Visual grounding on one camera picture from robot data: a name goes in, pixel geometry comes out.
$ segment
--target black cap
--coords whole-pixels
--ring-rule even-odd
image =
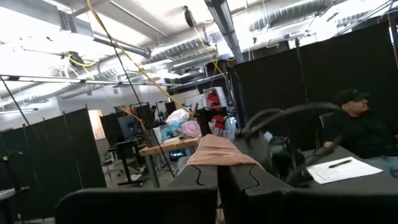
[[[333,97],[332,102],[337,105],[343,105],[349,101],[359,102],[369,96],[369,93],[363,93],[354,89],[340,91]]]

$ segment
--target ventilation duct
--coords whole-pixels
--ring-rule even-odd
[[[159,62],[161,60],[166,60],[170,57],[178,57],[187,52],[199,50],[206,46],[210,46],[206,40],[206,36],[201,35],[200,37],[184,40],[183,42],[178,44],[155,49],[152,52],[152,56],[147,60],[143,60],[141,64],[146,65],[149,63]]]
[[[211,52],[206,52],[203,54],[198,54],[192,57],[183,58],[170,62],[167,64],[169,72],[176,72],[183,68],[193,67],[202,63],[208,63],[217,58],[217,51],[212,50]]]
[[[250,31],[279,26],[294,20],[321,13],[346,0],[278,0],[264,3],[262,14],[250,25]]]
[[[128,70],[136,69],[135,66],[130,63],[125,63],[124,68]],[[111,58],[107,61],[101,62],[95,66],[88,68],[88,73],[84,71],[78,72],[80,79],[95,79],[95,80],[108,80],[110,78],[115,78],[120,75],[124,75],[124,71],[122,66],[117,58]],[[151,83],[133,83],[133,85],[151,85]],[[41,85],[34,86],[29,88],[29,92],[32,93],[29,96],[26,95],[16,95],[15,99],[18,103],[33,103],[40,100],[46,100],[50,97],[57,96],[68,91],[76,90],[84,86],[84,84],[80,83],[44,83]],[[14,104],[12,98],[9,96],[7,98],[2,99],[0,101],[0,107],[8,106]]]

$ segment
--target light fixture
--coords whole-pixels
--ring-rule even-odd
[[[102,80],[85,80],[84,83],[107,85],[107,84],[118,84],[119,82],[117,82],[117,81],[102,81]]]
[[[22,112],[31,112],[31,111],[37,111],[39,110],[38,108],[25,108],[25,109],[21,109]],[[15,109],[15,110],[3,110],[0,111],[0,114],[11,114],[11,113],[20,113],[19,110]]]
[[[79,83],[80,80],[72,78],[58,78],[58,77],[19,77],[18,81],[22,82],[46,82],[46,83]]]
[[[60,77],[33,77],[19,75],[1,75],[4,81],[9,82],[37,82],[37,83],[81,83],[81,84],[99,84],[99,85],[121,85],[129,82],[110,81],[110,80],[86,80],[78,78],[60,78]],[[132,82],[133,85],[154,85],[153,83]],[[158,83],[160,86],[172,86],[169,83]]]

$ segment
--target sleeve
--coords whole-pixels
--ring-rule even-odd
[[[341,128],[336,120],[336,117],[333,116],[329,118],[327,122],[324,122],[323,134],[322,134],[322,143],[327,141],[333,141],[338,135],[341,134]]]

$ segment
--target electronic equipment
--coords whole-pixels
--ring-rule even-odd
[[[139,134],[137,120],[133,116],[123,116],[118,118],[119,127],[125,139]]]
[[[148,128],[153,128],[153,124],[155,123],[155,118],[153,116],[153,112],[150,110],[149,103],[143,103],[142,106],[135,106],[134,113],[141,120],[145,121]]]
[[[179,158],[187,156],[184,149],[169,152],[170,160],[177,161]]]

